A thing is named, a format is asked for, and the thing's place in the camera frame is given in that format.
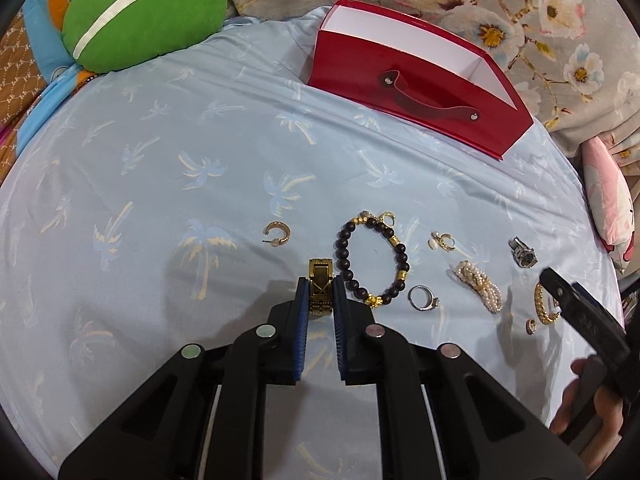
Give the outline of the person right hand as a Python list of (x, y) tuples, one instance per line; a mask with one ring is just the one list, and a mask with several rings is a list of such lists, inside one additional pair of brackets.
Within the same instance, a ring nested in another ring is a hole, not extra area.
[[(587, 365), (587, 359), (577, 359), (570, 364), (576, 378), (564, 389), (562, 402), (549, 426), (552, 434), (562, 434), (572, 418), (574, 401), (580, 389), (580, 380)], [(623, 427), (624, 402), (607, 386), (601, 386), (593, 399), (596, 414), (602, 420), (602, 426), (580, 453), (587, 476), (591, 476), (611, 455), (620, 443), (620, 430)]]

